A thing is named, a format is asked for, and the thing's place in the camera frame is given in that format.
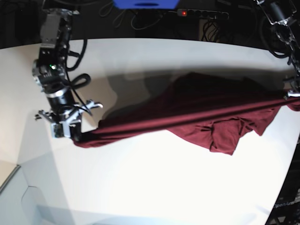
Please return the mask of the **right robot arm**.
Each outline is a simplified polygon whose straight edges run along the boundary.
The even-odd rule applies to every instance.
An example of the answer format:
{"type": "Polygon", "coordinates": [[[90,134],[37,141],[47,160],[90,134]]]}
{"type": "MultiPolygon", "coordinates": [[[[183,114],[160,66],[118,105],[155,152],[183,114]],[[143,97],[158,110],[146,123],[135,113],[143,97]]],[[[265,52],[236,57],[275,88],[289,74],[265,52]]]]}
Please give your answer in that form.
{"type": "Polygon", "coordinates": [[[92,0],[45,0],[42,5],[46,18],[40,31],[41,45],[38,58],[33,62],[32,75],[45,94],[50,110],[38,111],[35,119],[47,120],[54,138],[79,141],[82,114],[91,114],[92,109],[102,107],[93,100],[84,102],[76,92],[91,82],[88,74],[73,80],[68,75],[79,67],[88,43],[84,38],[81,52],[70,50],[73,16],[79,15],[82,6],[93,3],[92,0]]]}

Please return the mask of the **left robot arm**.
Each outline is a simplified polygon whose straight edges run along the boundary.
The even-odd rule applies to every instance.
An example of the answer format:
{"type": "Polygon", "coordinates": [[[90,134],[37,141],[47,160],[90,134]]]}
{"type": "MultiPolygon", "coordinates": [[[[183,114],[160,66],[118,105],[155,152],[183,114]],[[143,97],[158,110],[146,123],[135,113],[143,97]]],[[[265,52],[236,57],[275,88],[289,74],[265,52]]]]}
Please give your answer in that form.
{"type": "Polygon", "coordinates": [[[300,22],[296,18],[297,8],[291,0],[256,0],[256,5],[263,11],[259,33],[267,50],[276,58],[288,58],[288,65],[293,65],[295,75],[284,79],[291,86],[289,97],[300,96],[300,22]],[[278,54],[265,40],[263,24],[268,21],[273,27],[277,38],[285,44],[286,53],[278,54]]]}

